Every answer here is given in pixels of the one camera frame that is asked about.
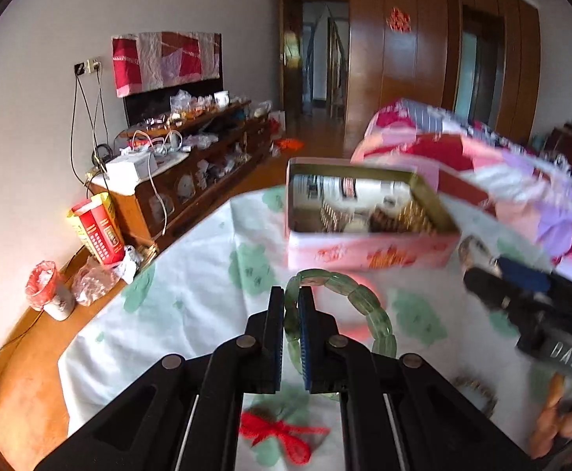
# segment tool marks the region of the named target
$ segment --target floor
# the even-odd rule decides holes
[[[343,157],[342,123],[327,121],[324,111],[288,123],[288,136],[305,143],[260,164],[246,179],[217,202],[231,196],[285,182],[288,159]],[[57,360],[74,336],[121,290],[117,285],[91,307],[78,306],[63,322],[46,314],[22,338],[0,380],[0,450],[15,471],[32,471],[39,461],[64,441],[68,413],[62,395]]]

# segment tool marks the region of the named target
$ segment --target red ribbon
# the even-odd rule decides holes
[[[297,427],[284,422],[267,422],[249,411],[242,413],[240,417],[240,434],[247,439],[253,439],[251,446],[269,437],[277,437],[287,457],[298,466],[310,461],[312,449],[309,444],[293,434],[329,434],[329,432],[330,430],[324,427]]]

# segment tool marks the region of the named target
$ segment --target beaded bracelet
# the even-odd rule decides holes
[[[286,286],[284,306],[284,331],[288,341],[288,355],[294,367],[301,368],[301,329],[297,301],[299,288],[325,286],[332,292],[346,296],[357,311],[366,317],[367,326],[373,336],[373,352],[391,358],[397,356],[397,339],[393,335],[393,326],[388,314],[382,309],[378,297],[371,289],[358,284],[355,280],[341,274],[324,269],[306,269],[290,278]]]

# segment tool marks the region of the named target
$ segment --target electrical outlet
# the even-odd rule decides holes
[[[101,61],[97,58],[89,58],[84,62],[74,64],[74,74],[82,76],[84,74],[94,74],[101,70]]]

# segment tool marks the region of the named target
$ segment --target metal screw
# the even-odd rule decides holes
[[[332,335],[329,337],[329,344],[336,349],[342,349],[349,343],[349,339],[343,335]]]
[[[419,368],[423,364],[423,359],[418,354],[406,354],[402,358],[402,360],[408,368],[415,368],[416,369],[416,368]]]
[[[168,354],[161,360],[161,366],[166,370],[174,370],[175,368],[178,368],[182,362],[183,360],[177,354]]]
[[[249,347],[253,347],[255,345],[255,342],[256,342],[255,338],[253,338],[251,335],[242,335],[238,336],[238,339],[236,340],[236,345],[241,349],[248,349]]]

